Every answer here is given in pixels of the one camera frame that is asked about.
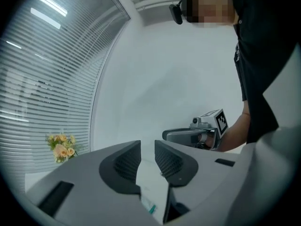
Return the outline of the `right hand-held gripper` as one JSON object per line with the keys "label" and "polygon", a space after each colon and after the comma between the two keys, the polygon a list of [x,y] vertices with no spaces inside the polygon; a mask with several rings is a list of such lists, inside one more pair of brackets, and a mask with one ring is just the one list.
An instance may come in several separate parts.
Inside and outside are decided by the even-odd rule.
{"label": "right hand-held gripper", "polygon": [[165,141],[200,148],[199,136],[203,133],[214,133],[214,145],[211,151],[216,151],[221,138],[228,129],[228,123],[223,109],[209,111],[199,117],[194,117],[190,128],[168,129],[162,132]]}

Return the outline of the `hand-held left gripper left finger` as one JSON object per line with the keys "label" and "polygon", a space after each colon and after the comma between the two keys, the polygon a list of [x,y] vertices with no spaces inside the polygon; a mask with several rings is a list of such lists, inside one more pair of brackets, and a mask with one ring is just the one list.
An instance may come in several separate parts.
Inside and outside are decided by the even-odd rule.
{"label": "hand-held left gripper left finger", "polygon": [[28,191],[28,199],[66,226],[156,226],[135,183],[141,142],[130,141],[77,156]]}

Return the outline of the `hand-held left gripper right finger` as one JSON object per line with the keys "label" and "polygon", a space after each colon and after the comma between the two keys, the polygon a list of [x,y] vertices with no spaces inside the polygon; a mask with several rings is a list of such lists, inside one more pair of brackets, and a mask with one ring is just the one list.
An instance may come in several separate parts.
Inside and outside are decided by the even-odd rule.
{"label": "hand-held left gripper right finger", "polygon": [[168,182],[166,226],[231,226],[245,180],[245,152],[221,153],[156,140],[155,161]]}

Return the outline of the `person's right hand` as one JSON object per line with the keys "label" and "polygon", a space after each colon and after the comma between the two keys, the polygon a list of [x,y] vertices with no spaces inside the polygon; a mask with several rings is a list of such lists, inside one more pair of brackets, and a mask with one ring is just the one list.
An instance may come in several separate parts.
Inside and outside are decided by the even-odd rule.
{"label": "person's right hand", "polygon": [[207,132],[207,133],[202,133],[198,136],[198,142],[201,144],[201,146],[204,149],[211,149],[214,145],[214,133],[212,132]]}

